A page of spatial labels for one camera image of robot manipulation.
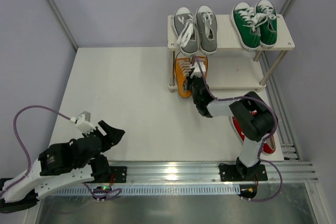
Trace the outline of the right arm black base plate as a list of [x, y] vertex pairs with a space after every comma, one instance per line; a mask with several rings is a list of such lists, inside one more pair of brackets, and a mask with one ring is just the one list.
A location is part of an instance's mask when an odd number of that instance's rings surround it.
[[219, 164], [219, 175], [222, 182], [254, 182], [268, 180], [265, 165], [256, 164], [246, 168], [236, 164]]

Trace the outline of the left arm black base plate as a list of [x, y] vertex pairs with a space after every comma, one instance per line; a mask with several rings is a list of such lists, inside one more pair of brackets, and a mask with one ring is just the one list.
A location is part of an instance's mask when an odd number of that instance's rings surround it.
[[111, 175], [110, 175], [110, 184], [115, 183], [126, 183], [127, 182], [127, 171], [126, 166], [110, 166]]

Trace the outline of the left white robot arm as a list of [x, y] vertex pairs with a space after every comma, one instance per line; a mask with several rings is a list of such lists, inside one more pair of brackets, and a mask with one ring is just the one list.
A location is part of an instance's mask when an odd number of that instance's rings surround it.
[[32, 164], [24, 179], [1, 179], [1, 213], [29, 209], [54, 192], [79, 183], [105, 183], [112, 174], [103, 155], [125, 131], [99, 121], [81, 138], [50, 145]]

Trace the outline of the red sneaker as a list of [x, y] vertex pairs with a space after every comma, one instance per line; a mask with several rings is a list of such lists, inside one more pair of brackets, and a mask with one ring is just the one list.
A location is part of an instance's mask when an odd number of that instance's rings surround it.
[[271, 155], [276, 151], [276, 142], [275, 138], [272, 135], [268, 137], [267, 135], [262, 138], [262, 152], [267, 155]]
[[234, 116], [232, 116], [232, 117], [229, 118], [229, 121], [230, 121], [230, 123], [231, 123], [231, 126], [232, 126], [233, 130], [235, 131], [236, 135], [238, 136], [238, 138], [239, 138], [242, 142], [244, 142], [244, 140], [245, 140], [245, 135], [244, 135], [244, 133], [242, 132], [242, 130], [241, 130], [241, 128], [240, 128], [240, 126], [239, 126], [239, 124], [238, 124], [236, 118], [235, 118]]

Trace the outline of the grey sneaker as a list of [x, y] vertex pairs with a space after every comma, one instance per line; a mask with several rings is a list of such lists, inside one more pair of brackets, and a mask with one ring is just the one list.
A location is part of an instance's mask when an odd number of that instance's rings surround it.
[[200, 50], [205, 55], [213, 55], [217, 50], [218, 24], [214, 11], [209, 6], [200, 6], [195, 15], [200, 37]]
[[193, 56], [198, 51], [198, 35], [194, 16], [187, 7], [180, 7], [173, 15], [173, 30], [177, 37], [176, 43], [186, 56]]

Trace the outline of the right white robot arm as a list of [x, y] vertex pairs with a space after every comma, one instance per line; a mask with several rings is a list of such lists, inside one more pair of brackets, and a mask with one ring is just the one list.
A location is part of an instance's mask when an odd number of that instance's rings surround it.
[[219, 164], [221, 181], [238, 182], [267, 180], [265, 166], [261, 164], [261, 149], [270, 137], [278, 120], [274, 112], [254, 91], [242, 97], [216, 99], [201, 77], [188, 77], [186, 88], [200, 115], [206, 118], [228, 116], [234, 118], [245, 136], [243, 148], [235, 164]]

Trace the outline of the orange sneaker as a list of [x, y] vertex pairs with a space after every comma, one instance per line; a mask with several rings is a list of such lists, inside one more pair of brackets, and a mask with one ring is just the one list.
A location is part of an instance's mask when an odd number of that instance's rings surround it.
[[175, 57], [174, 64], [178, 94], [181, 98], [187, 99], [192, 95], [191, 91], [187, 89], [188, 78], [191, 72], [190, 59], [179, 52]]
[[195, 56], [194, 59], [193, 59], [193, 63], [196, 62], [196, 61], [198, 63], [200, 63], [200, 62], [205, 63], [206, 64], [206, 69], [207, 69], [207, 72], [208, 72], [208, 57], [207, 56]]

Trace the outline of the green sneaker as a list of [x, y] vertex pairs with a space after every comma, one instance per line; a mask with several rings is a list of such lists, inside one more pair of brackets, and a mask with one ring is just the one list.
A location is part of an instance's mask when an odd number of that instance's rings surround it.
[[241, 47], [248, 51], [256, 50], [261, 35], [255, 9], [246, 2], [240, 2], [233, 8], [230, 19]]
[[260, 45], [271, 48], [277, 42], [277, 12], [269, 0], [260, 0], [256, 4], [256, 14], [260, 14]]

